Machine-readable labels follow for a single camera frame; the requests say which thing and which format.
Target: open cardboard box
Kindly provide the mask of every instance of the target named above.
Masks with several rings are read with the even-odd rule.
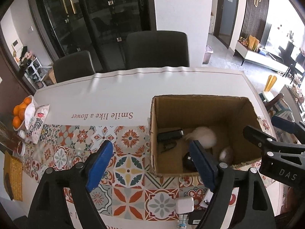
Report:
[[[188,143],[180,139],[177,146],[161,153],[157,143],[160,132],[183,129],[184,135],[199,126],[212,129],[217,144],[210,150],[218,160],[227,146],[234,150],[233,165],[244,166],[261,158],[260,149],[244,139],[246,125],[260,128],[254,108],[246,97],[217,95],[161,95],[152,99],[150,114],[151,172],[157,176],[197,176],[182,166],[189,151]]]

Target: striped cloth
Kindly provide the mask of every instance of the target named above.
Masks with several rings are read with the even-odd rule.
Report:
[[[274,106],[268,111],[270,118],[272,118],[274,115],[286,119],[288,121],[294,121],[294,117],[292,115],[292,111],[289,107],[289,105],[283,100],[278,100]],[[287,133],[281,129],[278,129],[277,127],[274,127],[276,137],[278,141],[285,142],[285,143],[291,143],[291,144],[297,144],[298,139],[294,134]]]

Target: dining table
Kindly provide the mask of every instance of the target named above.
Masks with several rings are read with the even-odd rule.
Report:
[[[57,83],[37,90],[38,106],[50,105],[39,142],[26,143],[22,196],[28,214],[39,181],[48,167],[56,171],[86,161],[104,140],[114,155],[97,188],[93,203],[107,228],[176,228],[175,199],[192,196],[196,210],[208,189],[200,176],[157,177],[150,172],[149,117],[156,95],[219,95],[247,97],[262,130],[276,137],[259,94],[244,72],[211,67],[138,68]],[[260,161],[243,166],[259,169]],[[265,186],[275,180],[261,175]],[[76,229],[81,224],[69,188],[64,188]],[[233,190],[222,228],[228,228],[238,188]],[[276,197],[281,200],[282,194]],[[280,202],[274,208],[278,211]]]

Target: patterned tablecloth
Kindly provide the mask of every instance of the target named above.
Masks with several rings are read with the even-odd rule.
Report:
[[[71,126],[43,125],[39,143],[26,144],[22,157],[23,170],[38,183],[48,167],[55,170],[71,168],[86,161],[104,140],[114,146],[114,156],[100,181],[91,192],[99,213],[135,220],[176,220],[175,198],[192,196],[195,209],[207,188],[200,177],[159,178],[149,172],[149,131],[145,126]],[[260,161],[244,166],[259,168]],[[273,180],[262,176],[265,186]],[[71,191],[64,188],[66,200],[73,203]],[[234,189],[230,206],[236,203]]]

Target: fruit basket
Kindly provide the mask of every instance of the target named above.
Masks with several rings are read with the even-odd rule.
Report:
[[[31,103],[30,104],[33,104],[35,108],[38,107],[38,104],[37,102],[34,100],[34,97],[32,95],[29,95],[28,96],[29,98],[31,98]],[[19,131],[19,130],[23,130],[23,131],[26,131],[26,127],[25,127],[25,119],[23,119],[21,125],[18,127],[18,128],[15,128],[13,127],[15,131]]]

